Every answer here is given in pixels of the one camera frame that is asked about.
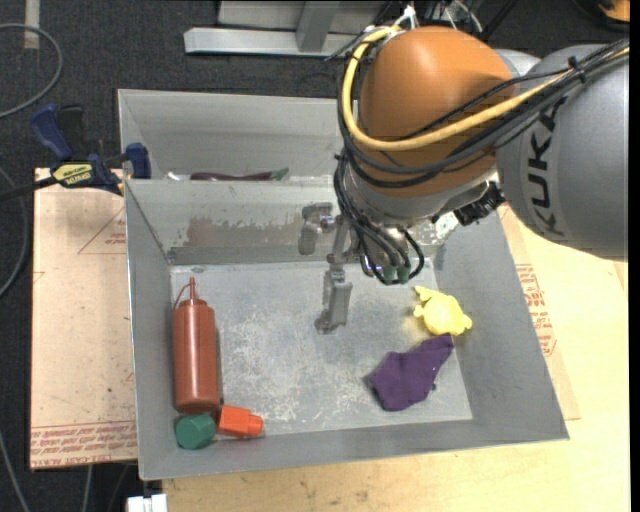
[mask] yellow clamp label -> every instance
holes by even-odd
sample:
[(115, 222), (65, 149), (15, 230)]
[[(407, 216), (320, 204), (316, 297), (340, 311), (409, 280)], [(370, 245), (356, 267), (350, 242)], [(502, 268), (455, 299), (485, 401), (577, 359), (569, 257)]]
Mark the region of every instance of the yellow clamp label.
[(93, 170), (87, 163), (63, 164), (53, 171), (52, 176), (63, 186), (72, 187), (93, 177)]

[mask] blue clamp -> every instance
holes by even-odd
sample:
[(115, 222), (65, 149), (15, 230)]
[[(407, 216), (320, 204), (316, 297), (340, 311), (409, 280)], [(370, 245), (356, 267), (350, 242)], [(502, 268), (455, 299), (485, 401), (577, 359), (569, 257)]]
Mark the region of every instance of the blue clamp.
[[(60, 129), (57, 114), (57, 105), (52, 103), (38, 110), (29, 121), (38, 141), (53, 151), (57, 157), (57, 162), (50, 168), (51, 176), (67, 188), (94, 187), (120, 195), (122, 187), (119, 185), (122, 180), (105, 166), (105, 162), (97, 153), (90, 153), (86, 157), (81, 157), (80, 160), (78, 155), (74, 155), (74, 149)], [(120, 163), (130, 161), (134, 178), (151, 178), (148, 152), (140, 143), (129, 144), (124, 154), (118, 155), (115, 159), (109, 159), (109, 161), (112, 160)]]

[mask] purple cloth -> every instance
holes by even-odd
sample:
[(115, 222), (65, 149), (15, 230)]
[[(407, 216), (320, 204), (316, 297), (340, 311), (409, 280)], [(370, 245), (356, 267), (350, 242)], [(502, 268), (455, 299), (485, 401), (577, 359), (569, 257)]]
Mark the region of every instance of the purple cloth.
[(409, 352), (387, 352), (369, 376), (383, 409), (402, 411), (426, 399), (452, 351), (453, 339), (445, 334), (430, 338)]

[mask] black cable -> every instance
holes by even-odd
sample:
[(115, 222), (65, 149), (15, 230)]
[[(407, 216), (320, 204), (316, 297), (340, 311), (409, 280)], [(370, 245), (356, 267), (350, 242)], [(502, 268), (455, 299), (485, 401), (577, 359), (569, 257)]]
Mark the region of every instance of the black cable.
[(4, 112), (0, 112), (0, 119), (8, 117), (8, 116), (10, 116), (12, 114), (15, 114), (17, 112), (20, 112), (21, 110), (27, 108), (28, 106), (33, 105), (36, 101), (38, 101), (40, 98), (42, 98), (44, 95), (46, 95), (58, 83), (58, 79), (60, 78), (60, 75), (62, 74), (62, 68), (63, 68), (63, 65), (64, 65), (64, 59), (62, 57), (62, 50), (60, 49), (60, 45), (58, 45), (57, 41), (53, 37), (51, 37), (47, 32), (45, 32), (41, 28), (31, 27), (29, 25), (24, 25), (22, 23), (5, 23), (3, 25), (0, 25), (0, 31), (13, 30), (13, 29), (26, 30), (28, 32), (33, 32), (35, 34), (41, 35), (47, 41), (49, 41), (49, 43), (53, 46), (53, 48), (55, 49), (56, 54), (58, 56), (58, 67), (56, 68), (56, 72), (53, 75), (53, 78), (49, 81), (49, 83), (45, 86), (44, 89), (42, 89), (35, 96), (32, 96), (31, 98), (29, 98), (27, 101), (25, 101), (23, 103), (20, 103), (19, 105), (15, 106), (13, 108), (10, 108), (9, 110), (5, 110)]
[(431, 5), (431, 11), (429, 12), (429, 16), (428, 16), (428, 17), (427, 17), (427, 16), (425, 16), (425, 17), (423, 18), (423, 21), (427, 21), (427, 19), (428, 19), (429, 21), (431, 21), (431, 22), (433, 22), (433, 21), (434, 21), (434, 19), (433, 19), (433, 15), (436, 13), (436, 7), (438, 7), (438, 4), (440, 4), (440, 2), (439, 2), (439, 1), (435, 1), (435, 0), (434, 0), (433, 4)]
[(486, 100), (487, 98), (493, 96), (494, 94), (499, 93), (500, 91), (506, 89), (507, 87), (511, 87), (513, 85), (517, 85), (517, 84), (520, 84), (522, 82), (526, 82), (526, 81), (529, 81), (529, 80), (549, 78), (551, 76), (559, 75), (560, 73), (564, 73), (564, 72), (566, 72), (568, 70), (569, 70), (569, 68), (567, 67), (567, 68), (559, 69), (557, 71), (550, 71), (548, 73), (535, 73), (535, 74), (532, 74), (532, 75), (524, 75), (524, 76), (512, 78), (511, 80), (507, 80), (506, 82), (502, 82), (501, 84), (498, 84), (498, 85), (492, 87), (491, 89), (483, 92), (482, 94), (476, 96), (475, 98), (473, 98), (472, 100), (468, 101), (464, 105), (461, 105), (460, 107), (452, 110), (451, 112), (448, 112), (445, 115), (439, 117), (435, 121), (432, 121), (428, 125), (423, 126), (422, 128), (418, 128), (417, 130), (415, 130), (415, 131), (413, 131), (413, 132), (411, 132), (411, 133), (409, 133), (407, 135), (403, 135), (403, 138), (415, 137), (417, 135), (421, 135), (421, 134), (426, 133), (428, 131), (434, 130), (437, 127), (445, 124), (447, 121), (451, 120), (456, 115), (462, 114), (465, 111), (467, 111), (468, 109), (475, 107), (476, 105), (478, 105), (483, 100)]
[(493, 35), (495, 30), (500, 26), (502, 21), (506, 18), (507, 14), (511, 12), (511, 10), (516, 6), (518, 0), (507, 0), (498, 13), (494, 16), (494, 18), (487, 24), (485, 24), (484, 29), (480, 32), (478, 38), (485, 43), (489, 40), (489, 38)]
[(459, 2), (459, 5), (462, 6), (461, 9), (467, 15), (465, 22), (469, 24), (469, 34), (477, 37), (477, 34), (482, 31), (482, 26), (480, 25), (480, 22), (477, 18), (474, 19), (475, 14), (473, 13), (472, 9), (473, 2), (465, 2), (464, 0), (459, 0)]
[[(369, 130), (367, 128), (367, 123), (365, 123), (364, 117), (362, 115), (358, 117), (358, 122), (360, 123), (360, 129), (362, 130), (362, 132), (366, 135), (370, 135)], [(391, 162), (396, 167), (402, 167), (402, 164), (398, 162), (395, 158), (393, 158), (388, 151), (380, 151), (380, 154), (383, 157), (385, 157), (387, 160), (389, 160), (389, 162)]]
[(118, 491), (120, 491), (120, 487), (122, 487), (122, 483), (124, 482), (124, 477), (127, 475), (127, 471), (129, 471), (129, 464), (125, 464), (124, 469), (120, 473), (120, 477), (116, 482), (115, 487), (113, 488), (113, 492), (111, 493), (111, 497), (109, 498), (109, 503), (107, 504), (106, 512), (112, 512), (113, 506), (118, 499)]
[[(16, 188), (13, 180), (3, 169), (0, 169), (0, 176), (2, 176), (3, 179), (9, 184), (9, 187), (11, 189)], [(22, 214), (22, 248), (20, 249), (20, 255), (18, 256), (18, 260), (16, 261), (11, 274), (9, 274), (6, 282), (0, 287), (0, 299), (18, 279), (18, 275), (25, 266), (29, 254), (29, 243), (31, 241), (31, 237), (29, 233), (29, 216), (27, 214), (27, 206), (25, 205), (24, 199), (22, 198), (18, 199), (18, 204), (20, 205), (20, 212)]]
[[(516, 130), (512, 135), (510, 135), (508, 139), (500, 142), (497, 145), (493, 145), (491, 147), (491, 153), (494, 153), (498, 149), (503, 148), (504, 146), (506, 146), (507, 144), (509, 144), (513, 140), (515, 140), (519, 135), (521, 135), (522, 133), (527, 131), (529, 128), (531, 128), (535, 123), (537, 123), (541, 116), (542, 116), (542, 112), (539, 112), (537, 116), (535, 116), (529, 122), (523, 124), (518, 130)], [(457, 167), (447, 167), (445, 170), (442, 171), (442, 174), (448, 174), (448, 173), (454, 173), (454, 172), (461, 171), (462, 169), (468, 167), (471, 164), (476, 163), (478, 160), (482, 160), (483, 158), (486, 158), (487, 156), (489, 156), (489, 153), (481, 153), (481, 154), (477, 155), (475, 158), (466, 161), (462, 165), (459, 165)]]
[(411, 274), (409, 274), (409, 279), (411, 280), (420, 272), (422, 272), (422, 269), (424, 267), (424, 253), (422, 252), (422, 249), (420, 249), (418, 242), (413, 239), (409, 231), (407, 231), (406, 229), (404, 230), (404, 237), (407, 239), (407, 242), (409, 242), (411, 247), (413, 247), (413, 250), (418, 256), (418, 266), (413, 270), (413, 272), (411, 272)]
[(31, 512), (29, 510), (29, 505), (27, 504), (27, 500), (22, 494), (22, 490), (20, 489), (20, 483), (16, 477), (16, 473), (13, 470), (13, 465), (11, 464), (11, 460), (9, 460), (9, 453), (7, 452), (7, 447), (4, 443), (4, 437), (2, 437), (2, 431), (0, 430), (0, 453), (2, 453), (2, 458), (4, 460), (4, 465), (7, 468), (7, 472), (9, 473), (9, 480), (11, 480), (11, 484), (13, 485), (13, 489), (16, 492), (16, 496), (18, 497), (18, 501), (20, 502), (20, 506), (24, 512)]
[[(352, 220), (352, 225), (356, 230), (361, 241), (366, 235), (376, 245), (378, 245), (393, 262), (394, 265), (400, 267), (402, 263), (405, 266), (411, 266), (408, 256), (398, 245), (398, 243), (384, 231), (374, 226), (369, 219), (360, 215), (355, 205), (351, 202), (351, 199), (347, 195), (344, 187), (345, 165), (344, 161), (338, 163), (338, 168), (334, 174), (334, 189), (338, 198), (338, 205), (344, 215)], [(402, 258), (402, 263), (398, 259), (398, 255)]]
[(354, 48), (357, 46), (360, 46), (360, 44), (362, 44), (362, 40), (367, 37), (370, 34), (373, 34), (374, 32), (376, 32), (376, 30), (373, 30), (371, 32), (361, 32), (360, 34), (358, 34), (357, 36), (355, 36), (353, 39), (351, 39), (351, 41), (349, 41), (348, 43), (346, 43), (342, 48), (336, 50), (335, 52), (333, 52), (331, 55), (325, 57), (323, 59), (324, 62), (330, 61), (335, 59), (338, 55), (343, 54), (344, 52), (346, 52), (349, 48)]
[(397, 0), (387, 0), (378, 11), (378, 14), (376, 14), (376, 17), (373, 19), (372, 25), (382, 25), (385, 22), (385, 15), (387, 14), (387, 11), (394, 3), (396, 3), (396, 1)]
[[(589, 56), (581, 61), (581, 65), (585, 69), (588, 68), (589, 72), (595, 72), (595, 70), (615, 63), (617, 59), (607, 60), (607, 58), (617, 53), (625, 46), (628, 46), (628, 40), (623, 40), (618, 43), (614, 43), (614, 45), (612, 45), (612, 48), (610, 49), (604, 48), (598, 50), (597, 52), (594, 52), (595, 54), (597, 54), (597, 58)], [(524, 121), (529, 116), (534, 115), (541, 110), (544, 110), (555, 101), (557, 101), (562, 95), (580, 85), (580, 83), (581, 82), (579, 80), (578, 73), (574, 70), (569, 71), (565, 77), (559, 79), (557, 84), (549, 86), (545, 90), (534, 95), (518, 109), (514, 110), (510, 114), (507, 114), (502, 121), (498, 121), (492, 124), (489, 128), (483, 130), (483, 132), (478, 134), (473, 139), (470, 139), (470, 141), (468, 141), (465, 145), (459, 147), (450, 156), (438, 162), (433, 162), (431, 164), (420, 167), (392, 167), (389, 165), (385, 165), (377, 160), (373, 160), (371, 157), (360, 151), (360, 149), (351, 139), (351, 134), (344, 124), (341, 102), (338, 102), (338, 124), (340, 126), (345, 147), (347, 148), (346, 154), (350, 160), (349, 163), (354, 167), (354, 171), (363, 180), (378, 187), (403, 188), (428, 181), (429, 179), (432, 179), (434, 176), (442, 172), (446, 167), (459, 163), (465, 158), (472, 156), (474, 153), (490, 147), (491, 144), (495, 143), (509, 131), (516, 129), (517, 125), (520, 122)], [(421, 176), (401, 182), (388, 182), (378, 180), (369, 176), (366, 172), (364, 172), (364, 170), (359, 167), (359, 165), (354, 160), (354, 155), (357, 156), (357, 158), (365, 164), (381, 171), (395, 174), (421, 174)]]
[(33, 192), (34, 190), (40, 190), (41, 188), (46, 188), (49, 187), (51, 185), (55, 185), (56, 183), (58, 183), (58, 180), (56, 180), (53, 176), (50, 176), (48, 178), (45, 178), (43, 180), (40, 181), (35, 181), (33, 183), (29, 183), (28, 185), (23, 185), (21, 187), (16, 187), (12, 190), (9, 190), (8, 192), (3, 192), (0, 194), (0, 203), (3, 203), (5, 201), (9, 201), (10, 199), (14, 199), (16, 197), (19, 196), (23, 196), (25, 194), (28, 194), (29, 192)]
[(89, 466), (87, 469), (87, 479), (84, 484), (84, 494), (82, 495), (82, 508), (80, 509), (82, 512), (86, 512), (89, 507), (89, 494), (91, 492), (91, 480), (93, 479), (93, 465)]

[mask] yellow cable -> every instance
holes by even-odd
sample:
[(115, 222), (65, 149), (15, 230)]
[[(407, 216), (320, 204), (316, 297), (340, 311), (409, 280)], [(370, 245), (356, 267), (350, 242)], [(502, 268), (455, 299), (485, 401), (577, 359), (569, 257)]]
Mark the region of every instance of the yellow cable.
[[(441, 140), (447, 139), (449, 137), (462, 133), (466, 130), (469, 130), (470, 128), (473, 128), (482, 123), (490, 121), (491, 119), (495, 119), (496, 117), (506, 114), (507, 112), (514, 109), (521, 103), (525, 102), (526, 100), (528, 100), (530, 97), (532, 97), (542, 89), (545, 89), (546, 87), (550, 86), (551, 84), (553, 84), (554, 82), (556, 82), (557, 80), (559, 80), (560, 78), (562, 78), (563, 76), (565, 76), (567, 73), (570, 72), (570, 70), (565, 71), (564, 73), (558, 75), (557, 77), (551, 78), (546, 82), (544, 82), (543, 84), (540, 84), (537, 87), (534, 87), (533, 89), (530, 89), (518, 96), (510, 98), (506, 101), (503, 101), (502, 103), (494, 105), (491, 108), (485, 109), (482, 112), (469, 116), (466, 119), (450, 124), (436, 131), (418, 135), (410, 139), (400, 139), (395, 141), (384, 141), (384, 140), (374, 139), (372, 137), (369, 137), (362, 130), (360, 130), (360, 128), (358, 127), (353, 117), (353, 110), (351, 109), (351, 89), (353, 88), (353, 81), (354, 81), (356, 70), (360, 63), (360, 58), (366, 51), (369, 43), (378, 41), (386, 37), (387, 35), (389, 35), (391, 32), (399, 31), (400, 27), (394, 25), (392, 27), (389, 27), (389, 29), (390, 30), (388, 31), (381, 30), (381, 31), (374, 32), (362, 40), (362, 43), (354, 50), (349, 60), (349, 64), (345, 71), (344, 81), (342, 85), (342, 97), (341, 97), (342, 110), (343, 110), (344, 122), (349, 132), (353, 135), (353, 138), (357, 142), (360, 142), (361, 144), (367, 146), (368, 148), (376, 151), (408, 151), (411, 149), (423, 148), (425, 146), (428, 146), (429, 144), (440, 142)], [(629, 53), (628, 48), (621, 50), (614, 57), (624, 55), (626, 53)]]

